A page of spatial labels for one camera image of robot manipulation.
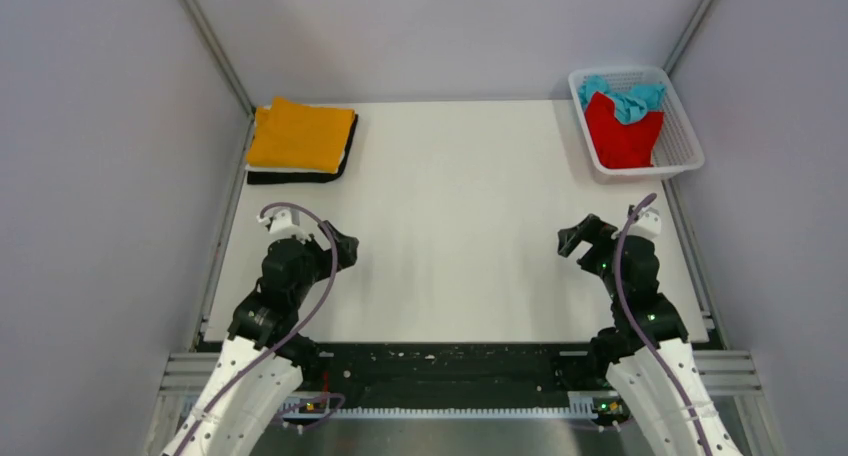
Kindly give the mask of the red t shirt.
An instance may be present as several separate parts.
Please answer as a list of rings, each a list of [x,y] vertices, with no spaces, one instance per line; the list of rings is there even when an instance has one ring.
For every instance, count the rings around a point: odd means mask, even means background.
[[[595,93],[584,112],[597,157],[604,168],[620,170],[652,167],[652,154],[665,114],[650,111],[640,121],[623,124],[615,116],[612,99]]]

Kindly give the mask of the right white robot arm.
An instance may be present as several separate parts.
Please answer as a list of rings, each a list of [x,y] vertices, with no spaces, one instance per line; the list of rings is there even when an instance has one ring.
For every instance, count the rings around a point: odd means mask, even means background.
[[[661,292],[653,241],[589,214],[558,231],[557,252],[568,257],[581,243],[578,266],[599,277],[611,299],[614,324],[590,342],[586,373],[612,388],[656,455],[737,455],[695,361],[688,331]]]

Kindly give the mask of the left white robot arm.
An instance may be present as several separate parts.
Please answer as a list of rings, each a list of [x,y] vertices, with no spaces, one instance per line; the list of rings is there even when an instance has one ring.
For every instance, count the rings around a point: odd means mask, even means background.
[[[353,266],[359,241],[323,221],[324,249],[296,224],[272,223],[274,241],[251,292],[233,312],[228,335],[189,415],[165,455],[248,455],[283,402],[319,380],[316,344],[300,335],[299,311],[312,287]]]

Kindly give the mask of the folded black t shirt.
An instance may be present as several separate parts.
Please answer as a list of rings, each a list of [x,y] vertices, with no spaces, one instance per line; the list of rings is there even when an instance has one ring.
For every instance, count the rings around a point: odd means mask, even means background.
[[[248,185],[282,185],[282,184],[326,184],[338,180],[345,173],[352,150],[359,115],[354,114],[353,122],[346,141],[344,151],[335,172],[305,170],[298,168],[266,168],[262,169],[249,164],[245,165],[246,183]]]

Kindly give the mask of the white plastic basket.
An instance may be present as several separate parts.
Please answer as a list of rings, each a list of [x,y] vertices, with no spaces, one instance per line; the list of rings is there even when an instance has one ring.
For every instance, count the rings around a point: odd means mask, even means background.
[[[652,154],[652,167],[613,170],[604,168],[595,152],[584,110],[578,99],[578,87],[589,77],[598,75],[607,80],[614,91],[626,92],[637,84],[662,83],[667,87],[661,112],[664,125]],[[700,168],[704,163],[701,145],[685,113],[671,81],[659,67],[618,66],[581,69],[568,76],[571,94],[578,112],[578,121],[592,165],[593,178],[600,183],[623,183],[641,180],[665,180],[686,171]]]

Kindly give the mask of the teal t shirt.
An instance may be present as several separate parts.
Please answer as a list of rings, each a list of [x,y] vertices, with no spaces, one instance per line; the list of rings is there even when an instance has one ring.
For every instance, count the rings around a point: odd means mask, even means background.
[[[591,99],[596,94],[602,94],[613,102],[614,115],[617,121],[624,125],[635,124],[644,119],[649,112],[660,111],[667,87],[662,83],[637,84],[629,91],[614,91],[610,84],[601,76],[589,76],[578,87],[578,99],[584,111],[588,109]]]

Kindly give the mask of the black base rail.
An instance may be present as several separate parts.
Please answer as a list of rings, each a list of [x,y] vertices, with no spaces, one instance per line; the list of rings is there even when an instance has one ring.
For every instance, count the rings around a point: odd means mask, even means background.
[[[612,390],[586,344],[320,343],[300,391],[347,409],[567,407]]]

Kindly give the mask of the aluminium frame profile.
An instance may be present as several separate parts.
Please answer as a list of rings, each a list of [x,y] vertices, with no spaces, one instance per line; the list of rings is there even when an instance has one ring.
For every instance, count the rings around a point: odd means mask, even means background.
[[[216,367],[219,354],[189,352],[171,354],[159,386],[161,394],[178,394],[202,390]]]

